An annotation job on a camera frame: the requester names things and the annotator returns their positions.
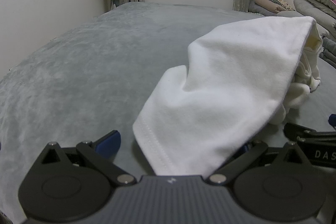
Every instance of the white cloth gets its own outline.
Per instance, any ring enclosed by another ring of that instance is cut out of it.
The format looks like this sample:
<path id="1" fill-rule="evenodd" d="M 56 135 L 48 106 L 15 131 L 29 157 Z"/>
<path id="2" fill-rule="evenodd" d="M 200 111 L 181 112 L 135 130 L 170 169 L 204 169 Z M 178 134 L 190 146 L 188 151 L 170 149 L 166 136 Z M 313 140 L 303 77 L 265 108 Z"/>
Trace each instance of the white cloth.
<path id="1" fill-rule="evenodd" d="M 317 58 L 321 50 L 321 44 L 316 44 L 313 48 L 303 48 L 295 75 L 292 78 L 283 103 L 269 123 L 280 124 L 291 108 L 298 109 L 308 98 L 309 93 L 317 89 L 321 83 L 320 72 L 317 67 Z"/>
<path id="2" fill-rule="evenodd" d="M 234 22 L 192 42 L 189 71 L 167 70 L 133 125 L 155 173 L 208 176 L 281 112 L 282 102 L 299 105 L 309 87 L 290 84 L 303 47 L 317 59 L 321 42 L 312 17 Z"/>

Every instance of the gripper logo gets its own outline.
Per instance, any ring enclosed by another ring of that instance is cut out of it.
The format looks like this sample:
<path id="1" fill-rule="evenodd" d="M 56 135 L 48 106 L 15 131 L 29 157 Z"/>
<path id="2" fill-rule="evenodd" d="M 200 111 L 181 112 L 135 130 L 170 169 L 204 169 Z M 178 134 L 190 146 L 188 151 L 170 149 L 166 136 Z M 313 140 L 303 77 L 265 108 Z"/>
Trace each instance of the gripper logo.
<path id="1" fill-rule="evenodd" d="M 320 150 L 315 151 L 315 158 L 322 160 L 336 160 L 336 152 L 321 152 Z"/>
<path id="2" fill-rule="evenodd" d="M 170 178 L 170 179 L 167 180 L 167 182 L 170 183 L 170 184 L 173 184 L 173 183 L 175 183 L 176 181 L 177 181 L 176 178 Z"/>

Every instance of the metal screw head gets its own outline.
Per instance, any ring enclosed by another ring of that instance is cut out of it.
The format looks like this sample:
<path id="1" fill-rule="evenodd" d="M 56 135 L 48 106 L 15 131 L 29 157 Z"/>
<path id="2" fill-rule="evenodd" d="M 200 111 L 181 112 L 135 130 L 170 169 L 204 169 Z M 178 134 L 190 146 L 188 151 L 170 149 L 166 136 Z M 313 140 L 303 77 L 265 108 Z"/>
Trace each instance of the metal screw head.
<path id="1" fill-rule="evenodd" d="M 82 143 L 85 143 L 85 144 L 90 145 L 90 144 L 92 144 L 92 141 L 90 141 L 90 140 L 85 140 L 85 141 L 82 141 Z"/>
<path id="2" fill-rule="evenodd" d="M 301 137 L 299 137 L 299 136 L 297 136 L 296 139 L 297 139 L 299 142 L 305 142 L 305 141 L 306 141 L 305 138 L 301 138 Z"/>
<path id="3" fill-rule="evenodd" d="M 227 177 L 225 175 L 222 175 L 222 174 L 213 174 L 210 176 L 210 181 L 213 182 L 213 183 L 223 183 L 226 181 Z"/>
<path id="4" fill-rule="evenodd" d="M 135 178 L 132 175 L 124 174 L 124 175 L 119 175 L 117 177 L 117 181 L 123 184 L 128 184 L 131 183 L 135 180 Z"/>

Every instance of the gray blanket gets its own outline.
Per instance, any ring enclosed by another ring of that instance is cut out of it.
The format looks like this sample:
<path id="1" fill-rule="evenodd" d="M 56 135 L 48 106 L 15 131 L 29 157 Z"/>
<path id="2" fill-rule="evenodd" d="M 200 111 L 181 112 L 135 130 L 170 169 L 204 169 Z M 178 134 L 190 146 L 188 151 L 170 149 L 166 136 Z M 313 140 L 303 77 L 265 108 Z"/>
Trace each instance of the gray blanket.
<path id="1" fill-rule="evenodd" d="M 313 4 L 307 0 L 294 0 L 295 9 L 304 16 L 310 16 L 315 18 L 316 22 L 326 28 L 336 40 L 336 19 L 326 14 L 320 9 L 316 8 Z"/>
<path id="2" fill-rule="evenodd" d="M 334 56 L 331 52 L 329 52 L 328 49 L 325 48 L 323 50 L 323 54 L 325 55 L 325 57 L 329 58 L 331 61 L 336 63 L 336 56 Z"/>
<path id="3" fill-rule="evenodd" d="M 301 15 L 298 11 L 281 11 L 277 13 L 278 17 L 303 17 L 304 15 Z M 330 35 L 330 32 L 322 27 L 320 24 L 316 24 L 317 30 L 319 31 L 319 34 L 321 38 L 323 39 L 324 37 L 332 37 Z"/>
<path id="4" fill-rule="evenodd" d="M 336 12 L 331 10 L 328 6 L 323 3 L 318 2 L 317 0 L 308 0 L 311 4 L 313 4 L 316 8 L 330 15 L 331 17 L 336 19 Z"/>
<path id="5" fill-rule="evenodd" d="M 336 69 L 336 62 L 330 59 L 330 56 L 328 56 L 328 54 L 329 54 L 328 50 L 324 50 L 323 52 L 320 53 L 320 58 L 322 58 L 324 61 L 326 61 Z"/>
<path id="6" fill-rule="evenodd" d="M 323 38 L 322 46 L 328 49 L 328 51 L 331 52 L 331 54 L 336 56 L 336 42 L 335 41 L 332 41 L 331 39 L 325 37 Z"/>
<path id="7" fill-rule="evenodd" d="M 24 219 L 17 190 L 49 141 L 73 146 L 112 129 L 122 135 L 114 163 L 139 178 L 152 170 L 132 124 L 163 73 L 188 64 L 187 46 L 214 27 L 257 15 L 185 5 L 129 3 L 37 50 L 0 81 L 0 210 Z M 336 70 L 319 59 L 321 86 L 288 119 L 332 130 Z M 259 134 L 270 145 L 286 139 L 283 126 Z"/>

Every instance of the gray quilt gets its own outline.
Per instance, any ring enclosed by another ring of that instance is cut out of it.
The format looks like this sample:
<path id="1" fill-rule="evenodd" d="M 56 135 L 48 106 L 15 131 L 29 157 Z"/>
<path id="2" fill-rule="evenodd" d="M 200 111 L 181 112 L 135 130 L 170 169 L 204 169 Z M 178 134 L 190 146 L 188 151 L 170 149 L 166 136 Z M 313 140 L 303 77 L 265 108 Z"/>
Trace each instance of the gray quilt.
<path id="1" fill-rule="evenodd" d="M 294 6 L 296 10 L 304 15 L 315 18 L 316 22 L 322 27 L 326 28 L 333 37 L 329 37 L 332 40 L 336 40 L 336 19 L 326 14 L 322 10 L 316 8 L 308 0 L 294 0 Z"/>
<path id="2" fill-rule="evenodd" d="M 187 65 L 187 46 L 214 27 L 258 17 L 186 5 L 129 3 L 55 38 L 0 82 L 0 210 L 21 222 L 17 190 L 49 141 L 73 146 L 112 129 L 122 135 L 114 163 L 139 178 L 152 170 L 137 146 L 132 124 L 162 74 Z M 336 70 L 319 59 L 321 86 L 288 119 L 332 130 Z M 282 126 L 259 138 L 286 141 Z"/>

